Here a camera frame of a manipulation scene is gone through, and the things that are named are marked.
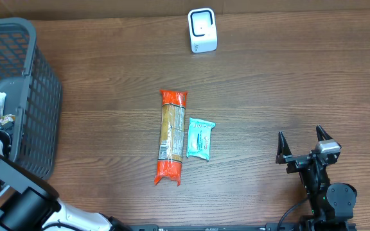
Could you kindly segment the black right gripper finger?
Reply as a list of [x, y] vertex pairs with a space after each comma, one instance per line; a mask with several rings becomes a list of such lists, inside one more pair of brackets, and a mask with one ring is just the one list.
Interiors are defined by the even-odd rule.
[[277, 164], [286, 164], [286, 161], [292, 158], [292, 152], [287, 144], [283, 132], [278, 133], [278, 148], [276, 153], [276, 163]]
[[318, 141], [327, 141], [332, 139], [332, 137], [319, 124], [316, 126], [316, 133]]

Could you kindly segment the teal wet wipes pack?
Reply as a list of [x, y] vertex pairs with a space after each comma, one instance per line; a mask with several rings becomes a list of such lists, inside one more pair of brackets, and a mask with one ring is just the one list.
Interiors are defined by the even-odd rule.
[[198, 157], [209, 161], [211, 147], [211, 131], [216, 126], [214, 122], [202, 119], [189, 119], [187, 157]]

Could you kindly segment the orange noodle package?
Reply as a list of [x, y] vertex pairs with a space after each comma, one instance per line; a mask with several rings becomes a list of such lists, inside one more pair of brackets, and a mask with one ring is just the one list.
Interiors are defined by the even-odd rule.
[[159, 154], [154, 184], [163, 178], [181, 184], [187, 92], [160, 90], [162, 96]]

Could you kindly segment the green snack pouch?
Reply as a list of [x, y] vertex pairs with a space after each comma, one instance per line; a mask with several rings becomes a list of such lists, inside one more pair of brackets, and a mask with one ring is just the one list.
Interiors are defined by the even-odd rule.
[[15, 115], [13, 114], [7, 114], [7, 115], [3, 115], [1, 118], [0, 118], [0, 123], [2, 125], [5, 125], [6, 123], [10, 123], [10, 122], [15, 122]]

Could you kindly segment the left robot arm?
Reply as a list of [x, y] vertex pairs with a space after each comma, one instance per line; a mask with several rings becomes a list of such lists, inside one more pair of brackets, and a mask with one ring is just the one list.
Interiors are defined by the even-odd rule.
[[8, 158], [11, 143], [0, 123], [0, 230], [131, 229], [112, 216], [86, 212], [62, 202], [52, 186]]

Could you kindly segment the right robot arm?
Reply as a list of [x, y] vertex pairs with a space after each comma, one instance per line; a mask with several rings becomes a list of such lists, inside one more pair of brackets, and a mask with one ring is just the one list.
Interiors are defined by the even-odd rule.
[[[290, 207], [280, 218], [276, 230], [355, 230], [348, 223], [353, 218], [357, 190], [350, 184], [331, 183], [326, 168], [337, 163], [342, 146], [322, 126], [316, 126], [317, 144], [306, 155], [294, 156], [283, 132], [278, 133], [276, 163], [285, 164], [286, 172], [298, 173], [306, 198]], [[286, 225], [285, 218], [308, 202], [311, 215], [301, 216], [298, 223]]]

